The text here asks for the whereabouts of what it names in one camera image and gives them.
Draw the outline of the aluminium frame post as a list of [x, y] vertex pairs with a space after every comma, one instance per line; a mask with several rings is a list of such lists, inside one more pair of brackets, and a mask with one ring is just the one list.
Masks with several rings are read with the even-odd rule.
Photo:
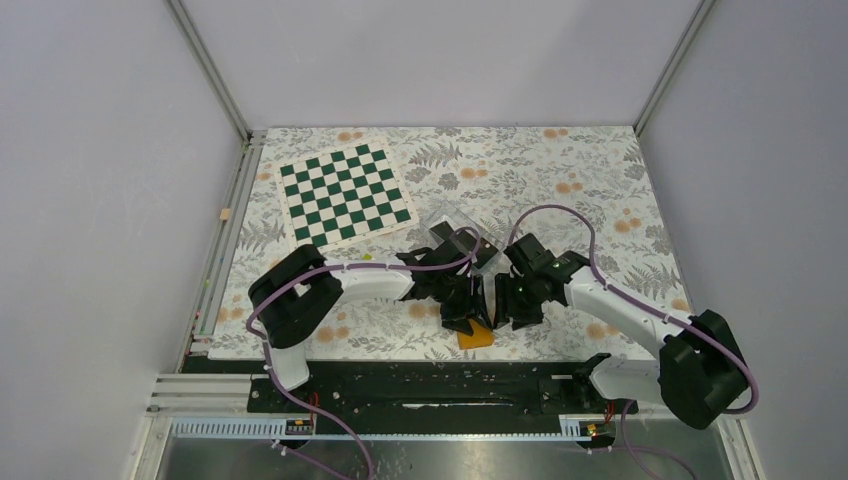
[[637, 137], [641, 137], [647, 129], [666, 91], [674, 80], [679, 67], [684, 62], [688, 51], [694, 44], [716, 4], [716, 0], [701, 0], [698, 2], [696, 9], [688, 20], [683, 33], [673, 48], [671, 55], [665, 63], [660, 76], [655, 82], [633, 125], [633, 130]]
[[236, 135], [243, 143], [249, 143], [252, 138], [251, 128], [248, 126], [235, 98], [226, 85], [185, 2], [181, 0], [165, 0], [164, 4], [169, 9], [178, 31], [186, 42], [189, 51], [197, 62]]

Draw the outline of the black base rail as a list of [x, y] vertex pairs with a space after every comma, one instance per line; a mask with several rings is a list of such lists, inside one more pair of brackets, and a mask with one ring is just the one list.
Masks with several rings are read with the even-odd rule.
[[579, 381], [578, 362], [308, 363], [293, 390], [360, 435], [547, 434], [561, 416], [602, 421], [637, 404], [609, 401]]

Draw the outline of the green white chessboard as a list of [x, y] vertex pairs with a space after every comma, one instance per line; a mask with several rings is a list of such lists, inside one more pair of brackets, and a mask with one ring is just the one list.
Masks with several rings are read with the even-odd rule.
[[302, 245], [348, 247], [419, 222], [384, 138], [282, 160], [273, 173], [291, 251]]

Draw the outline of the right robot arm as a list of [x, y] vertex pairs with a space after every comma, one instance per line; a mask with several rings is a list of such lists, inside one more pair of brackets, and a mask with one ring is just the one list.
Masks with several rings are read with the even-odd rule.
[[597, 412], [611, 400], [662, 404], [684, 424], [703, 430], [753, 388], [720, 314], [689, 316], [602, 282], [588, 258], [573, 251], [556, 256], [532, 234], [511, 243], [505, 254], [513, 270], [495, 277], [496, 325], [536, 325], [543, 305], [556, 302], [618, 329], [651, 355], [627, 360], [598, 353], [583, 363], [572, 375], [573, 396], [583, 410]]

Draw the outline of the left aluminium frame post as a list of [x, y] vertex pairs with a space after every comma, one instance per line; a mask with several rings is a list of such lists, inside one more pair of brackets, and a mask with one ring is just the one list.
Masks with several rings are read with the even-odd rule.
[[178, 31], [186, 42], [189, 51], [197, 62], [236, 135], [243, 143], [249, 143], [252, 138], [251, 128], [248, 126], [235, 98], [226, 85], [185, 2], [181, 0], [165, 0], [164, 4], [169, 9]]

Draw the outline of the orange leather card holder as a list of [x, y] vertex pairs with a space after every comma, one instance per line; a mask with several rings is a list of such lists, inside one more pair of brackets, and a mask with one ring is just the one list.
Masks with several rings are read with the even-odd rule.
[[458, 332], [457, 342], [460, 350], [471, 350], [478, 348], [490, 347], [495, 342], [493, 332], [476, 321], [469, 321], [470, 330], [468, 332]]

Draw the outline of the right aluminium frame post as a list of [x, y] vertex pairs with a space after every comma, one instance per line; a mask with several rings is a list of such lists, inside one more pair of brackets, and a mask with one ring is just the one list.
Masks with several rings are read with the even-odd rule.
[[666, 91], [674, 80], [679, 67], [684, 62], [688, 51], [694, 44], [716, 4], [716, 0], [701, 0], [698, 2], [696, 9], [688, 20], [683, 33], [673, 48], [671, 55], [665, 63], [660, 76], [655, 82], [633, 125], [633, 130], [637, 137], [641, 137], [647, 129]]

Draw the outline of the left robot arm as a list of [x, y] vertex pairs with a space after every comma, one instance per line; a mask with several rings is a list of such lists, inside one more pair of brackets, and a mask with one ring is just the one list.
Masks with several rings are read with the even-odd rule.
[[465, 335], [492, 330], [484, 283], [473, 263], [487, 241], [471, 227], [436, 248], [398, 253], [391, 261], [331, 261], [313, 244], [296, 248], [248, 289], [247, 330], [263, 344], [272, 398], [288, 411], [309, 401], [306, 341], [338, 304], [432, 299], [444, 328]]

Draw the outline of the floral patterned table mat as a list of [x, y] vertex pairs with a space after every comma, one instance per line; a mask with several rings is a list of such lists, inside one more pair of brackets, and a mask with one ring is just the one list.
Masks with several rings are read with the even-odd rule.
[[[443, 200], [468, 206], [501, 241], [531, 233], [555, 253], [595, 239], [604, 276], [673, 308], [688, 303], [673, 248], [629, 126], [277, 128], [268, 131], [210, 341], [212, 360], [257, 360], [245, 327], [249, 286], [288, 253], [274, 165], [371, 138], [388, 141], [422, 218]], [[319, 360], [643, 359], [618, 329], [549, 304], [540, 325], [502, 328], [490, 347], [460, 350], [435, 303], [362, 301], [335, 307], [308, 341]]]

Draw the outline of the clear plastic card box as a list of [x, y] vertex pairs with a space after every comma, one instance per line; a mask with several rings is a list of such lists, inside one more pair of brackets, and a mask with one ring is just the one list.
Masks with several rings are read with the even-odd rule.
[[494, 273], [503, 256], [503, 242], [468, 206], [443, 200], [420, 221], [422, 231], [436, 244], [448, 241], [467, 255], [474, 246], [472, 262], [475, 273]]

